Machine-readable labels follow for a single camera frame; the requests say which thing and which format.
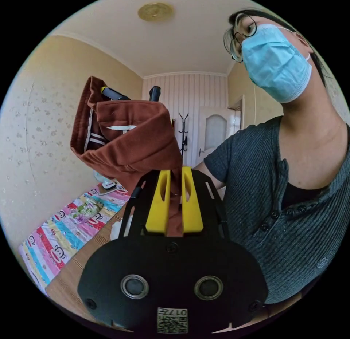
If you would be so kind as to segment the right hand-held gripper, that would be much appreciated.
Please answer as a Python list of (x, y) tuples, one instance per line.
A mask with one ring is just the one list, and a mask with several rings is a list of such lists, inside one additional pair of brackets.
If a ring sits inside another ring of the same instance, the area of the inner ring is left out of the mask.
[(109, 98), (110, 100), (131, 100), (129, 97), (127, 97), (126, 95), (124, 94), (121, 94), (109, 87), (102, 87), (101, 88), (101, 93), (102, 94), (105, 94), (105, 96), (107, 98)]

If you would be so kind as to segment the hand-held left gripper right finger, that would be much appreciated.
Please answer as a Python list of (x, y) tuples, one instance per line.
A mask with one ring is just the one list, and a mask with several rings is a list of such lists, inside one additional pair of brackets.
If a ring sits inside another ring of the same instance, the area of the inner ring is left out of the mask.
[(184, 233), (200, 233), (203, 230), (203, 221), (199, 207), (192, 169), (182, 168), (182, 224)]

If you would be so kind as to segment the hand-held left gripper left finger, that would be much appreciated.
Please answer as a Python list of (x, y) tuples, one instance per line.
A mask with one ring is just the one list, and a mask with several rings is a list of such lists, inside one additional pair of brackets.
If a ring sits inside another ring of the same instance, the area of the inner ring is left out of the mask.
[(171, 171), (161, 170), (156, 180), (155, 191), (148, 218), (146, 231), (148, 233), (166, 233), (170, 209)]

